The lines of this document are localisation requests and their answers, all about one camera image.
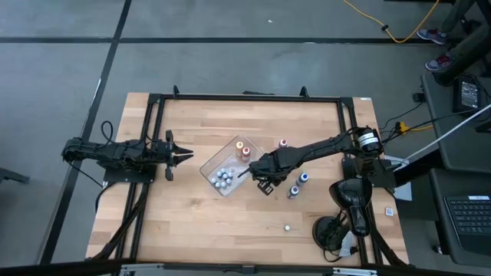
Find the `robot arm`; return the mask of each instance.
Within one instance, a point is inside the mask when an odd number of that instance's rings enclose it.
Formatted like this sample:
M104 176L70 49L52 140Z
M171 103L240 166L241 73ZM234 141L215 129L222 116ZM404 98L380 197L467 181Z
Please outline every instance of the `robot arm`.
M134 172L143 172L148 166L167 164L166 179L172 180L170 167L177 166L184 160L193 157L192 150L178 147L173 142L173 134L166 131L166 142L157 140L150 147L143 140L128 140L122 143L91 143L81 138L67 141L61 155L67 162L83 159L97 160L105 169L123 169Z
M376 130L369 127L355 127L336 137L299 148L288 146L265 153L258 161L251 162L243 172L250 172L253 180L267 196L274 186L286 180L288 174L304 162L312 161L336 153L356 156L357 171L367 175L373 171L372 161L383 152L380 137Z

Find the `transparent container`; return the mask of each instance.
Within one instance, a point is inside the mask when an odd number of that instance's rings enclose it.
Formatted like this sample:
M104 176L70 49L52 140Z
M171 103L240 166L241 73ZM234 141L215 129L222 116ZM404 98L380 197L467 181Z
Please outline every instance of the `transparent container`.
M242 157L236 155L236 144L242 142L244 147L248 147L251 150L249 160L243 161ZM242 185L250 173L245 173L239 176L240 173L249 168L249 163L257 161L261 158L263 152L245 136L237 136L230 143L224 146L215 156L213 156L208 162L205 163L199 172L208 180L208 183L222 196L228 196L235 189ZM226 182L223 178L219 178L216 173L221 169L224 169L227 175L232 174L232 182L227 184L225 188L217 188L212 183L212 179L217 179L218 182Z

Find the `wooden table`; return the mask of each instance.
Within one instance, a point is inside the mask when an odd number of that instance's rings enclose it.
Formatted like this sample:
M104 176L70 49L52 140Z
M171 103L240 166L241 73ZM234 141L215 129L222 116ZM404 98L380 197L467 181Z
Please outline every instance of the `wooden table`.
M117 140L138 139L148 94L129 93ZM377 127L370 98L354 98L359 126ZM264 152L280 139L304 146L340 133L336 104L224 100L166 100L160 137L172 130L177 145L194 157L174 169L174 181L165 180L164 166L150 186L138 261L257 265L332 265L312 239L312 225L323 215L336 215L329 186L342 179L342 154L305 163L270 195L247 179L229 197L223 197L201 176L199 168L237 135L247 136ZM301 170L310 180L296 199L287 191ZM97 254L121 223L128 184L116 184L101 198L87 256ZM383 189L372 196L377 228L404 261L406 247L394 199ZM394 216L385 215L385 208ZM292 230L286 232L285 225ZM133 232L127 235L129 255ZM370 262L371 240L365 239ZM360 256L342 258L336 265L359 265Z

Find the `white label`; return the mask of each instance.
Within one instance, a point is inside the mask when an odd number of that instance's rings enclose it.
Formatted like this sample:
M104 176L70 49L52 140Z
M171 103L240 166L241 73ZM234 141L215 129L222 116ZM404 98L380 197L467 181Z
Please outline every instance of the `white label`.
M484 196L484 195L475 195L475 196L469 196L470 200L489 200L489 196Z
M394 210L392 208L386 208L385 209L385 215L393 216Z
M365 140L360 142L360 146L364 146L364 145L369 144L369 143L378 143L378 138L375 137L375 138L365 139Z
M361 142L365 139L372 138L374 136L374 133L367 133L358 138L358 142Z

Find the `person's foot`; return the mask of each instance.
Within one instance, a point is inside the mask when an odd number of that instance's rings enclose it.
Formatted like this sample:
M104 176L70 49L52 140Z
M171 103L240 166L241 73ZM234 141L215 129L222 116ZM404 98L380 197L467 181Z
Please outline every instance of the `person's foot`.
M440 55L437 59L428 61L424 67L426 67L430 71L438 71L440 69L444 69L445 67L451 65L453 59L447 53Z
M438 31L437 29L433 30L417 30L417 36L424 40L431 40L438 45L443 45L447 42L447 34Z

